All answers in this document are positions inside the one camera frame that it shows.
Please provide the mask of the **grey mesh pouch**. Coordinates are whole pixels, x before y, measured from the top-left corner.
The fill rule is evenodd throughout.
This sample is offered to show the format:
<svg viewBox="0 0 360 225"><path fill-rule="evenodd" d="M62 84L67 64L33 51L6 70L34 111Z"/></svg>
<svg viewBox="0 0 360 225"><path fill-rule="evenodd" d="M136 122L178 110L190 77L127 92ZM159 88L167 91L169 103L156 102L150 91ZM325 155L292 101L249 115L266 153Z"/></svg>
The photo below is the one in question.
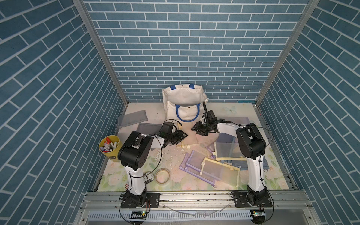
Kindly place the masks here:
<svg viewBox="0 0 360 225"><path fill-rule="evenodd" d="M144 135L157 135L161 128L162 124L139 123L136 131Z"/></svg>
<svg viewBox="0 0 360 225"><path fill-rule="evenodd" d="M118 122L118 128L121 129L123 127L132 126L135 124L139 124L141 122L146 122L148 120L146 111L141 110L137 112L132 112L126 115L119 116L117 118Z"/></svg>

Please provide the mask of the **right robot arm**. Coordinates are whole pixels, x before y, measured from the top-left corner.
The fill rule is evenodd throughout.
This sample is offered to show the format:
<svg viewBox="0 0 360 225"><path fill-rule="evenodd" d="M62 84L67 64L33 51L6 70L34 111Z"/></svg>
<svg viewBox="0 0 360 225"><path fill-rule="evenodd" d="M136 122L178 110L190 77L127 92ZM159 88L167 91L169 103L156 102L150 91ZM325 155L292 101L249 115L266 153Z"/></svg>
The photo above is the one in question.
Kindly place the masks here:
<svg viewBox="0 0 360 225"><path fill-rule="evenodd" d="M268 189L263 181L262 161L267 144L258 126L254 123L241 125L225 119L218 119L210 110L204 112L202 119L191 130L204 137L209 133L223 133L236 137L240 151L245 156L248 165L248 198L257 201L268 194Z"/></svg>

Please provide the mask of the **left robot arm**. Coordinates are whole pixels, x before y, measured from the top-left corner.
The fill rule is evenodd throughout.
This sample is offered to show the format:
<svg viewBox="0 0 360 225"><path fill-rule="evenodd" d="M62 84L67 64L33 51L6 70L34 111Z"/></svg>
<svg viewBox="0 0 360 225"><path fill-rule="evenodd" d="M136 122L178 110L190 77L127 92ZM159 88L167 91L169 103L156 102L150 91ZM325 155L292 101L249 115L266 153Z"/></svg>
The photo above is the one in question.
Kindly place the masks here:
<svg viewBox="0 0 360 225"><path fill-rule="evenodd" d="M132 131L119 150L118 160L125 167L128 178L128 192L131 196L140 197L146 194L142 167L151 149L163 149L177 145L188 135L178 129L172 122L164 122L156 134L142 134Z"/></svg>

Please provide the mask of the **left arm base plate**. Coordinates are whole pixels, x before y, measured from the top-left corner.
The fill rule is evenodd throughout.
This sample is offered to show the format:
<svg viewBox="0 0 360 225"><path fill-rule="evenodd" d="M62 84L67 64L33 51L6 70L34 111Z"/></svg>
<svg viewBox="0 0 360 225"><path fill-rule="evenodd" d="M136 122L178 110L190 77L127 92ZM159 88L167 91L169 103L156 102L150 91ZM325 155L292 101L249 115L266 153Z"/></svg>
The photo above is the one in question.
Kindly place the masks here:
<svg viewBox="0 0 360 225"><path fill-rule="evenodd" d="M133 195L126 192L120 200L121 209L135 209L135 208L158 208L160 201L160 193L142 193L141 195Z"/></svg>

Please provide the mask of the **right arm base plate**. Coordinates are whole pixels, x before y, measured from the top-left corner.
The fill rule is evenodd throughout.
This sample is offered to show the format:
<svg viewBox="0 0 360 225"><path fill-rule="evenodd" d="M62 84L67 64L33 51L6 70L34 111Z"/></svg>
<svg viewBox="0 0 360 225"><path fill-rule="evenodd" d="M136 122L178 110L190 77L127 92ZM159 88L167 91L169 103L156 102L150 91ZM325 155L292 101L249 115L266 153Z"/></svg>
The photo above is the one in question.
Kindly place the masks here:
<svg viewBox="0 0 360 225"><path fill-rule="evenodd" d="M265 190L259 193L246 191L232 191L230 197L234 200L236 208L260 208L272 207L273 201L269 193Z"/></svg>

